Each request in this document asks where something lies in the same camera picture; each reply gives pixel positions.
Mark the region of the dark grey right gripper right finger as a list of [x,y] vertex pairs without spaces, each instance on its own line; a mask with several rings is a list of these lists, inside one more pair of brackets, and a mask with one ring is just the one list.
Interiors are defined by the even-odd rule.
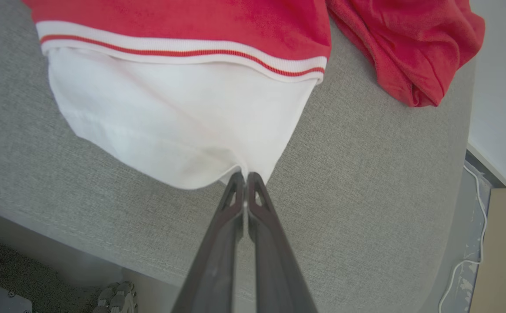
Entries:
[[315,302],[258,173],[248,175],[246,200],[249,236],[255,244],[256,311],[316,313]]

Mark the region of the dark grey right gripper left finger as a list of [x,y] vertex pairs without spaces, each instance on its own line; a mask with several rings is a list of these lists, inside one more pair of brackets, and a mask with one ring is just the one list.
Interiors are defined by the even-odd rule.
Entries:
[[173,313],[231,313],[236,272],[236,247],[243,236],[245,182],[233,173],[189,273]]

